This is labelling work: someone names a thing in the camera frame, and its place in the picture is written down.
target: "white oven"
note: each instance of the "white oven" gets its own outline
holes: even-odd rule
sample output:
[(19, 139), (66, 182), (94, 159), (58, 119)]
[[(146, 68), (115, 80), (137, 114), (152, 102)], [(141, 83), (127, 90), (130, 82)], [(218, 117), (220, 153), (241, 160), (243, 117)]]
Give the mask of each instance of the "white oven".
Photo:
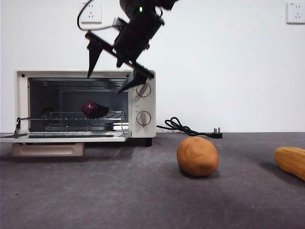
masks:
[[(15, 156), (81, 156), (85, 142), (124, 142), (156, 135), (155, 78), (116, 94), (133, 71), (17, 71), (16, 130), (1, 135)], [(89, 119), (87, 101), (109, 107)]]

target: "power cord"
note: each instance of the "power cord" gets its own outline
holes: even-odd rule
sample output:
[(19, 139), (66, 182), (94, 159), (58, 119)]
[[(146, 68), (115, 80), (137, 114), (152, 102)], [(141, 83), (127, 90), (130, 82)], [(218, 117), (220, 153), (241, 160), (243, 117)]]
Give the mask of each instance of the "power cord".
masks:
[(218, 132), (217, 132), (217, 129), (215, 128), (213, 133), (200, 133), (200, 132), (191, 130), (188, 126), (183, 126), (177, 117), (172, 117), (170, 120), (167, 119), (164, 122), (169, 127), (164, 127), (164, 126), (160, 126), (160, 125), (158, 125), (157, 127), (166, 129), (166, 130), (179, 130), (179, 131), (186, 133), (189, 136), (204, 135), (204, 136), (212, 137), (212, 138), (222, 138), (223, 137), (223, 133), (220, 133), (220, 127), (218, 128)]

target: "electrical socket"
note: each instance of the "electrical socket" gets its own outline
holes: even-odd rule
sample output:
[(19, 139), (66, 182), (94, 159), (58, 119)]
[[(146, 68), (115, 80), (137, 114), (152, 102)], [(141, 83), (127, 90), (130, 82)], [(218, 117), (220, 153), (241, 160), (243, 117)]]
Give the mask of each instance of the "electrical socket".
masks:
[[(88, 1), (81, 1), (81, 9)], [(82, 24), (102, 23), (102, 0), (94, 0), (85, 8), (80, 17)]]
[(287, 23), (288, 24), (305, 23), (305, 2), (287, 3)]

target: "yellow vegetable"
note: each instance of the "yellow vegetable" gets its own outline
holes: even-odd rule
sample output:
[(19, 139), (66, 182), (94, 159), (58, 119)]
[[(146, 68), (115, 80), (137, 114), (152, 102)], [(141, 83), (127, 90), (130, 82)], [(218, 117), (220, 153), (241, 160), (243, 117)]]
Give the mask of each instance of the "yellow vegetable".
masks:
[(280, 147), (275, 151), (274, 159), (282, 170), (305, 180), (305, 149)]

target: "floor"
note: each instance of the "floor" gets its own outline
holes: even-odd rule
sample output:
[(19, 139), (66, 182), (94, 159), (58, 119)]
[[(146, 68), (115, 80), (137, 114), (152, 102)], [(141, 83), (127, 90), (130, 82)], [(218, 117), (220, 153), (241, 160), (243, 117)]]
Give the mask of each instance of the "floor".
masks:
[(1, 229), (304, 229), (305, 182), (274, 162), (305, 133), (210, 139), (220, 166), (209, 177), (179, 171), (185, 134), (87, 144), (80, 158), (13, 158), (1, 145)]

